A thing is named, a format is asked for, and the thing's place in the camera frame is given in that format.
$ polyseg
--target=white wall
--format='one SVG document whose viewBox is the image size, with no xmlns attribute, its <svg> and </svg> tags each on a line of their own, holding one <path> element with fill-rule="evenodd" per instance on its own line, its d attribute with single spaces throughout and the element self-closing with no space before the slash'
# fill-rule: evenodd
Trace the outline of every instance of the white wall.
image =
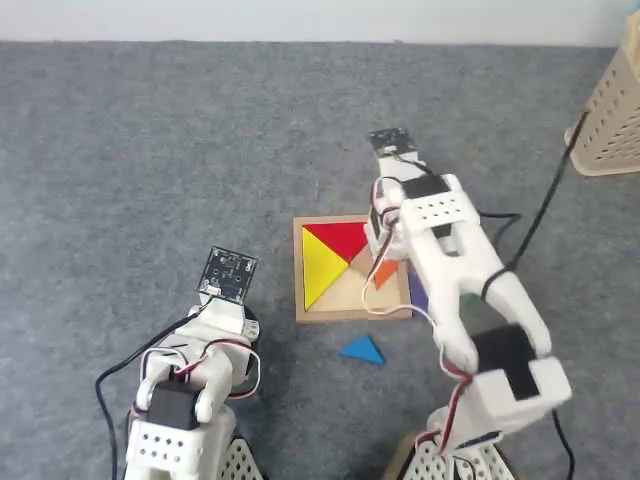
<svg viewBox="0 0 640 480">
<path fill-rule="evenodd" d="M 614 45 L 638 0 L 0 0 L 0 39 Z"/>
</svg>

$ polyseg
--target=yellow triangle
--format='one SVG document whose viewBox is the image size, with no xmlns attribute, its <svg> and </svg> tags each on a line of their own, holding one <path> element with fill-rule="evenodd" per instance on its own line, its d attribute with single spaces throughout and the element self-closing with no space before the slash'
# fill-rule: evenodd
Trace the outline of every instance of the yellow triangle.
<svg viewBox="0 0 640 480">
<path fill-rule="evenodd" d="M 349 267 L 306 228 L 302 228 L 302 265 L 305 310 Z"/>
</svg>

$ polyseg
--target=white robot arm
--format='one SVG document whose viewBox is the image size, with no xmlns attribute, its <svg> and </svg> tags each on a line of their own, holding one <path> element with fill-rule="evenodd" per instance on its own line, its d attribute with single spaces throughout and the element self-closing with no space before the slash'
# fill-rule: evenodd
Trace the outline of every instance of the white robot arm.
<svg viewBox="0 0 640 480">
<path fill-rule="evenodd" d="M 252 347 L 260 327 L 241 303 L 254 267 L 255 259 L 214 247 L 200 283 L 201 305 L 189 312 L 197 315 L 143 354 L 126 480 L 217 480 L 225 472 L 231 478 L 231 471 L 262 479 L 225 405 L 250 396 L 260 382 Z M 247 380 L 252 357 L 254 387 L 232 393 Z"/>
<path fill-rule="evenodd" d="M 369 246 L 374 256 L 384 249 L 387 258 L 411 261 L 429 298 L 443 368 L 461 381 L 449 406 L 430 416 L 434 434 L 424 438 L 444 455 L 486 448 L 569 399 L 568 380 L 516 274 L 503 272 L 487 290 L 504 265 L 458 179 L 432 174 L 403 129 L 369 139 L 381 172 L 365 226 Z M 505 325 L 470 336 L 459 311 L 466 293 L 484 298 Z"/>
</svg>

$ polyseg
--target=purple piece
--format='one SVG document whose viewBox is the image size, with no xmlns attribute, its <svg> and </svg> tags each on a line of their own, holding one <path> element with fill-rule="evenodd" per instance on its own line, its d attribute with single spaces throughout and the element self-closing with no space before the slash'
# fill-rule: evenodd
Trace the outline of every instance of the purple piece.
<svg viewBox="0 0 640 480">
<path fill-rule="evenodd" d="M 422 283 L 418 278 L 418 274 L 411 268 L 409 270 L 409 291 L 411 293 L 411 304 L 416 307 L 420 307 L 427 311 L 429 308 L 429 298 L 427 293 L 422 288 Z M 413 312 L 413 316 L 420 315 L 418 312 Z"/>
</svg>

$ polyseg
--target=gray carpet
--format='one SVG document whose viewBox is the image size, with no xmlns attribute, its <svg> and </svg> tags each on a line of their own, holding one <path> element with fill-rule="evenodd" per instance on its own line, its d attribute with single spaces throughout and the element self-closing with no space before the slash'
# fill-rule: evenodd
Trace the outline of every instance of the gray carpet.
<svg viewBox="0 0 640 480">
<path fill-rule="evenodd" d="M 261 258 L 248 303 L 264 383 L 234 404 L 260 465 L 272 480 L 377 478 L 452 383 L 424 322 L 296 326 L 292 217 L 365 211 L 365 134 L 402 125 L 478 207 L 525 215 L 513 251 L 611 55 L 0 44 L 0 477 L 108 477 L 93 380 L 186 312 L 218 244 Z M 561 417 L 579 479 L 640 475 L 639 178 L 569 168 L 521 263 L 574 390 Z M 338 356 L 364 332 L 384 367 Z M 136 377 L 106 387 L 120 426 Z M 550 418 L 503 445 L 527 479 L 565 477 Z"/>
</svg>

